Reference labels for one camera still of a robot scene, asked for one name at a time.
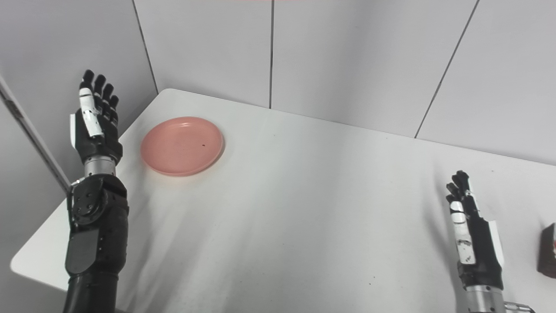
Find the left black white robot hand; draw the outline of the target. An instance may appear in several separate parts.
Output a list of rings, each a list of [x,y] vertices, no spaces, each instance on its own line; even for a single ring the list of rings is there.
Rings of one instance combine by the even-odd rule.
[[[107,157],[115,164],[123,157],[119,142],[119,97],[102,74],[87,69],[78,87],[79,107],[70,116],[71,144],[85,163],[93,157]]]

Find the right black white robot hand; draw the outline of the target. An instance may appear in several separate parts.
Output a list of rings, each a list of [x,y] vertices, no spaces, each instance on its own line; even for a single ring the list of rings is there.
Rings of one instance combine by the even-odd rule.
[[[503,290],[505,260],[498,224],[481,214],[466,172],[457,171],[446,187],[459,257],[457,270],[464,288],[485,285]]]

